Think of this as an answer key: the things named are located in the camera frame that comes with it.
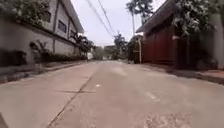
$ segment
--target vegetation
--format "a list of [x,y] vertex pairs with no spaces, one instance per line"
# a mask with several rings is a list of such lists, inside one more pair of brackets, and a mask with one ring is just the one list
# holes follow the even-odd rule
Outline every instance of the vegetation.
[[0,11],[6,12],[17,22],[42,26],[42,18],[48,10],[48,0],[0,0]]
[[134,61],[135,63],[139,63],[139,41],[142,40],[141,35],[136,35],[131,38],[130,42],[128,43],[128,60]]
[[118,52],[118,59],[125,59],[127,57],[127,42],[125,41],[125,38],[118,34],[115,36],[114,44],[116,46],[116,51]]
[[95,47],[93,51],[94,60],[103,60],[104,51],[102,47]]
[[218,0],[176,0],[173,24],[179,36],[195,36],[213,28],[209,16],[219,12]]
[[76,45],[79,47],[79,50],[85,55],[92,49],[95,48],[95,45],[92,41],[88,40],[87,37],[83,35],[78,35],[77,33],[74,36],[71,36],[76,41]]
[[132,15],[140,15],[142,23],[145,23],[153,13],[152,2],[153,0],[131,0],[126,6]]
[[0,67],[25,65],[26,53],[18,50],[0,49]]
[[119,59],[119,51],[116,46],[105,46],[104,47],[104,56],[109,60],[117,60]]
[[31,42],[30,48],[36,63],[65,62],[87,59],[84,55],[65,55],[54,53],[46,48],[46,43],[40,41]]

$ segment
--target sidewalk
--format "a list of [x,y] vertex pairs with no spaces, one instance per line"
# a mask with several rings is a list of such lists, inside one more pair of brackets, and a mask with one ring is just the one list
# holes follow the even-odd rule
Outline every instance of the sidewalk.
[[0,84],[28,78],[50,71],[60,70],[86,63],[86,61],[24,65],[20,67],[0,68]]
[[192,71],[192,70],[175,70],[168,66],[143,64],[143,67],[150,68],[159,72],[166,72],[178,77],[201,79],[217,84],[224,85],[224,71],[210,70],[210,71]]

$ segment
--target concrete road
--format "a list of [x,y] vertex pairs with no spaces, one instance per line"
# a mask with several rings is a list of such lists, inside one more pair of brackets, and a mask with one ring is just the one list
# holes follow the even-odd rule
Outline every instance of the concrete road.
[[9,128],[223,128],[223,97],[222,85],[101,62],[0,86],[0,113]]

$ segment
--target sky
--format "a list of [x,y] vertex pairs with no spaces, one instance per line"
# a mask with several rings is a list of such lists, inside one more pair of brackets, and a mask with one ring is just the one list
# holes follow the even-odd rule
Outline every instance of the sky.
[[[84,28],[84,35],[87,36],[89,40],[92,40],[97,46],[113,45],[113,36],[108,34],[93,10],[89,7],[87,0],[71,1]],[[133,35],[132,18],[126,9],[126,3],[128,3],[130,0],[100,0],[106,10],[114,32],[112,32],[110,29],[98,0],[89,1],[91,1],[93,6],[96,8],[103,22],[110,30],[110,33],[113,35],[121,33],[127,41],[130,40]],[[157,10],[164,2],[165,0],[154,0],[154,11]],[[141,18],[139,16],[135,16],[136,29],[140,26]]]

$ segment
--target wall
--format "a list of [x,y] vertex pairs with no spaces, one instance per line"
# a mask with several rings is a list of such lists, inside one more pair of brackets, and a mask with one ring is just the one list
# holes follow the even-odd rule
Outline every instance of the wall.
[[[27,54],[28,63],[33,63],[33,56],[29,47],[30,42],[40,40],[46,42],[46,48],[53,51],[53,38],[37,33],[24,26],[0,20],[0,48],[6,50],[20,50]],[[73,54],[74,46],[66,44],[65,41],[55,41],[55,52]]]
[[54,19],[56,16],[57,2],[58,0],[50,0],[49,12],[51,13],[51,22],[50,23],[43,22],[43,26],[50,31],[53,31],[53,28],[54,28]]
[[223,24],[220,14],[213,14],[211,21],[215,26],[213,33],[213,57],[218,61],[218,68],[224,69],[224,37],[223,37]]
[[[68,37],[70,37],[70,35],[71,35],[71,30],[74,31],[74,32],[77,32],[77,30],[75,28],[75,25],[73,24],[72,21],[70,21],[69,33],[68,33],[69,36]],[[74,39],[72,39],[72,38],[69,38],[69,40],[71,40],[72,42],[76,43],[76,41]]]
[[[66,26],[67,26],[67,32],[63,32],[60,29],[58,29],[58,23],[59,20],[61,20]],[[69,30],[69,17],[63,7],[63,5],[60,3],[59,7],[58,7],[58,14],[57,14],[57,20],[56,20],[56,34],[58,34],[59,36],[62,36],[64,38],[68,38],[68,30]]]
[[71,46],[69,44],[65,44],[62,41],[56,40],[55,41],[55,51],[56,53],[60,54],[73,54],[74,53],[74,46]]

